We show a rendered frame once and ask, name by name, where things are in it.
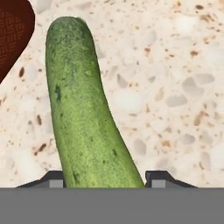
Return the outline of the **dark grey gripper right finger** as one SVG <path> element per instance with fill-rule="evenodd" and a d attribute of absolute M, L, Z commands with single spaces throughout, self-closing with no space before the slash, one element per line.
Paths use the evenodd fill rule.
<path fill-rule="evenodd" d="M 146 171 L 145 179 L 145 186 L 149 188 L 194 188 L 194 185 L 175 179 L 168 171 Z"/>

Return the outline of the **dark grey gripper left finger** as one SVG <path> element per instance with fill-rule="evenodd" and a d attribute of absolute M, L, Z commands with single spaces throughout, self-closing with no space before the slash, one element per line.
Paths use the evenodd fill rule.
<path fill-rule="evenodd" d="M 66 183 L 64 181 L 62 171 L 49 171 L 41 179 L 34 180 L 30 183 L 26 183 L 20 186 L 21 188 L 65 188 Z"/>

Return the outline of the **green cucumber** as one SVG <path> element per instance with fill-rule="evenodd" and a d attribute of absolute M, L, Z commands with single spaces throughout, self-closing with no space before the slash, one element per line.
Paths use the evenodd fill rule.
<path fill-rule="evenodd" d="M 46 35 L 45 70 L 52 126 L 68 187 L 142 187 L 113 120 L 92 34 L 79 17 L 55 19 Z"/>

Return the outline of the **dark red patterned tray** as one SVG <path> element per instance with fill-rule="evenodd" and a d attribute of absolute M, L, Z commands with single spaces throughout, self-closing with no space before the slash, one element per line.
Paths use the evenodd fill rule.
<path fill-rule="evenodd" d="M 0 83 L 27 47 L 34 26 L 29 0 L 0 0 Z"/>

